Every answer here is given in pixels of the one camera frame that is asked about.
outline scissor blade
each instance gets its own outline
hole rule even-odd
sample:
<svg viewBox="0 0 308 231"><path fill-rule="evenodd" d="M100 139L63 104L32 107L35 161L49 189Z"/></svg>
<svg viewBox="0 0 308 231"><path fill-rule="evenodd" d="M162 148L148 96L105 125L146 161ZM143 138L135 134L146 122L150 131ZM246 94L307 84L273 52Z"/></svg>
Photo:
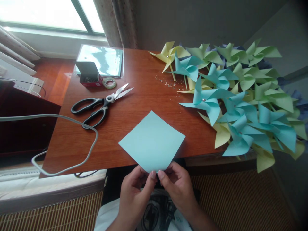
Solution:
<svg viewBox="0 0 308 231"><path fill-rule="evenodd" d="M121 94L118 95L118 97L117 97L116 99L121 98L122 96L126 95L127 93L129 93L129 92L130 92L131 90L133 90L133 89L134 89L134 88L130 88L130 89L128 89L128 90L122 92Z"/></svg>
<svg viewBox="0 0 308 231"><path fill-rule="evenodd" d="M120 87L120 88L116 91L116 93L114 94L114 98L115 98L115 99L116 99L116 97L126 88L127 85L128 85L128 83L125 84L123 87Z"/></svg>

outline fingernail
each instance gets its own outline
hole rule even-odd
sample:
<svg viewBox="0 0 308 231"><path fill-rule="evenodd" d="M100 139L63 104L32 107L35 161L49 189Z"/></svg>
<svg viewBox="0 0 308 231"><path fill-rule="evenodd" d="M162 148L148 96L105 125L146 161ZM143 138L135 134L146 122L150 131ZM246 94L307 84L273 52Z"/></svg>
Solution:
<svg viewBox="0 0 308 231"><path fill-rule="evenodd" d="M156 172L154 170L151 172L151 178L153 180L156 178Z"/></svg>
<svg viewBox="0 0 308 231"><path fill-rule="evenodd" d="M157 175L158 175L160 180L162 180L164 178L164 176L165 176L162 170L159 170Z"/></svg>

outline hand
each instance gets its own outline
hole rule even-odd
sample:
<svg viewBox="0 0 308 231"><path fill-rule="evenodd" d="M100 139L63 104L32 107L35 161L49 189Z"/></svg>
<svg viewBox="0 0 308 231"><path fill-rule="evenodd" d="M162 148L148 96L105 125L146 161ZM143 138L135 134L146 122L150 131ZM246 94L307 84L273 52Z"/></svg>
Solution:
<svg viewBox="0 0 308 231"><path fill-rule="evenodd" d="M156 182L156 172L148 174L139 165L128 174L121 186L118 216L107 230L135 230L144 215Z"/></svg>
<svg viewBox="0 0 308 231"><path fill-rule="evenodd" d="M174 161L165 172L158 171L160 182L193 229L219 231L220 229L198 205L189 173Z"/></svg>
<svg viewBox="0 0 308 231"><path fill-rule="evenodd" d="M199 212L199 205L193 192L189 173L174 161L171 162L165 172L158 171L162 186L169 193L181 214L188 222L191 222L190 220Z"/></svg>

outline dark wooden cabinet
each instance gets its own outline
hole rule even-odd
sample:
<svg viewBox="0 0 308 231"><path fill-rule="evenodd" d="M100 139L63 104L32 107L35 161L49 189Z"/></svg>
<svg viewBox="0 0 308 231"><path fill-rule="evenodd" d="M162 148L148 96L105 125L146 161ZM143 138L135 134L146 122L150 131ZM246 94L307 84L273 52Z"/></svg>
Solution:
<svg viewBox="0 0 308 231"><path fill-rule="evenodd" d="M61 106L0 81L0 117L59 114ZM34 156L49 145L57 118L0 122L0 157Z"/></svg>

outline cable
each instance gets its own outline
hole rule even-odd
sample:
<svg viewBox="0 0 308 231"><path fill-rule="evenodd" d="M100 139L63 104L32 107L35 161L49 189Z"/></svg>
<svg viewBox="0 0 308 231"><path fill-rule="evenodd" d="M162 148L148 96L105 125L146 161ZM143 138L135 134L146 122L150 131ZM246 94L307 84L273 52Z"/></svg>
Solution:
<svg viewBox="0 0 308 231"><path fill-rule="evenodd" d="M30 82L25 82L25 81L21 81L21 80L16 80L16 79L7 79L7 78L3 78L3 77L0 77L0 79L6 79L6 80L13 80L13 81L18 81L18 82L24 82L24 83L29 83L29 84L33 84L33 85L37 85L39 87L41 87L43 90L44 90L44 97L46 96L46 90L45 88L43 88L42 86L38 85L38 84L35 84L35 83L30 83Z"/></svg>
<svg viewBox="0 0 308 231"><path fill-rule="evenodd" d="M41 98L41 95L40 95L39 93L37 93L37 92L35 92L35 91L33 91L33 90L30 90L30 91L34 92L35 94L37 94L37 95Z"/></svg>
<svg viewBox="0 0 308 231"><path fill-rule="evenodd" d="M76 123L76 124L79 124L79 125L83 125L83 126L89 128L89 129L95 131L96 136L95 136L95 140L94 140L93 144L91 145L91 148L90 148L90 150L89 150L89 153L88 153L87 157L85 158L85 160L84 160L83 162L81 162L80 164L74 165L74 166L72 166L72 167L69 167L69 168L67 168L67 169L64 169L64 170L62 170L62 171L60 171L60 172L57 172L57 173L48 173L48 172L46 172L45 170L43 170L42 168L40 168L39 165L35 162L35 159L36 159L37 157L39 157L39 156L45 154L47 151L42 152L42 153L37 154L36 156L34 156L34 157L32 158L32 160L31 160L31 162L32 162L32 164L33 164L38 170L41 171L41 173L43 173L43 174L46 175L46 176L56 176L56 175L59 175L59 174L61 174L61 173L63 173L63 172L66 172L66 171L68 171L68 170L71 170L71 169L73 169L73 168L79 167L79 166L83 165L85 162L88 161L88 159L89 159L89 157L90 157L90 155L91 155L91 152L92 152L92 150L93 150L93 148L94 148L94 146L95 146L95 144L96 144L96 142L97 142L97 139L98 139L98 131L97 131L95 128L89 126L89 125L86 125L86 124L84 124L84 123L81 123L81 122L79 122L79 121L77 121L77 120L74 120L74 119L72 119L72 118L70 118L70 117L67 117L67 116L64 116L64 115L57 115L57 114L40 114L40 115L26 115L26 116L0 117L0 122L4 122L4 121L16 121L16 120L26 120L26 119L35 119L35 118L42 118L42 117L58 117L58 118L67 119L67 120L69 120L69 121L72 121L72 122L74 122L74 123Z"/></svg>
<svg viewBox="0 0 308 231"><path fill-rule="evenodd" d="M76 177L76 178L86 178L86 177L88 177L88 176L91 176L91 175L93 175L94 173L96 173L96 172L98 172L98 170L96 170L96 171L94 171L94 172L92 172L92 173L90 173L90 174L88 174L88 175L86 175L86 176L80 176L83 172L81 172L81 173L74 173L74 176Z"/></svg>

